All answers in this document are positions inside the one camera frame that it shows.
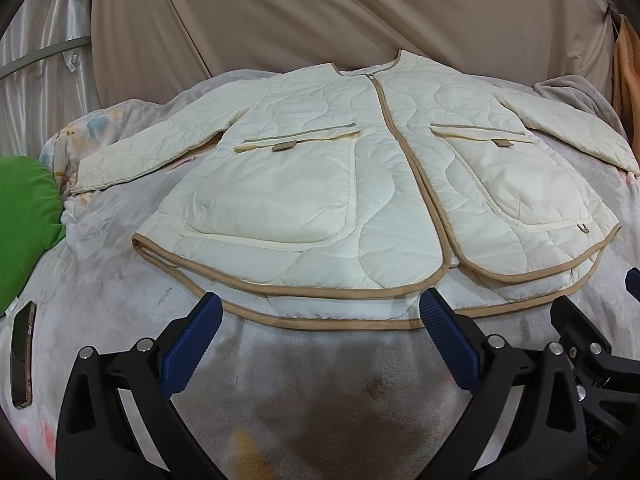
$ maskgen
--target jacket pocket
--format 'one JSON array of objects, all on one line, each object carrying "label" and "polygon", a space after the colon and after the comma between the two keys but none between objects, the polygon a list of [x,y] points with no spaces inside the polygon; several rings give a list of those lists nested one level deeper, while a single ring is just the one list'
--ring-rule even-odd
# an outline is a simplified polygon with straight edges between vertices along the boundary
[{"label": "jacket pocket", "polygon": [[492,211],[527,231],[544,231],[592,221],[571,176],[538,146],[536,139],[474,127],[437,126],[472,177]]},{"label": "jacket pocket", "polygon": [[258,247],[327,246],[356,225],[354,124],[247,139],[195,191],[181,234]]}]

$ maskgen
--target blue gripper pad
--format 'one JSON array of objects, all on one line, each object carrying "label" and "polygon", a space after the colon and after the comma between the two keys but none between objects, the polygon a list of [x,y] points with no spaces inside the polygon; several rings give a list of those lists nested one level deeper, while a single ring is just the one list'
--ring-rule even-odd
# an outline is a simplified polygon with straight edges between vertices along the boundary
[{"label": "blue gripper pad", "polygon": [[640,270],[635,267],[626,274],[626,290],[636,300],[640,301]]},{"label": "blue gripper pad", "polygon": [[482,384],[480,357],[457,326],[449,305],[425,290],[420,295],[420,318],[456,384],[475,395]]},{"label": "blue gripper pad", "polygon": [[222,323],[222,300],[215,294],[200,308],[160,365],[160,389],[168,399],[183,391]]}]

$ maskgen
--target green pillow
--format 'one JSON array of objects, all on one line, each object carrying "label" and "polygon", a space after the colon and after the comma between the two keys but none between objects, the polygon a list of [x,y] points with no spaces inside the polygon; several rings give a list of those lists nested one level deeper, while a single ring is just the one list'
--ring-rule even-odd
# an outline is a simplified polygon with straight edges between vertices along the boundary
[{"label": "green pillow", "polygon": [[30,156],[0,158],[0,316],[38,258],[65,237],[62,200],[47,167]]}]

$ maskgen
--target silver curtain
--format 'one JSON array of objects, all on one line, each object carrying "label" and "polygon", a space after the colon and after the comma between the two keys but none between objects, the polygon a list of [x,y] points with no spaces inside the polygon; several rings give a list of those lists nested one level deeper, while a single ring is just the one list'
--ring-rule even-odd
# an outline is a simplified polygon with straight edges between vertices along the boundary
[{"label": "silver curtain", "polygon": [[[90,0],[25,0],[0,39],[0,66],[91,33]],[[0,156],[38,157],[49,137],[100,108],[90,46],[0,80]]]}]

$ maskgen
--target phone screen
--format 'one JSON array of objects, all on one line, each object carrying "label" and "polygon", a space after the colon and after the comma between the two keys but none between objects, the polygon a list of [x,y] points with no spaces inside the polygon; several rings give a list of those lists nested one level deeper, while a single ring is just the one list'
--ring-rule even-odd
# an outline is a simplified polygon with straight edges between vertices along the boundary
[{"label": "phone screen", "polygon": [[14,317],[11,338],[11,396],[16,408],[31,404],[31,337],[36,305],[30,301]]}]

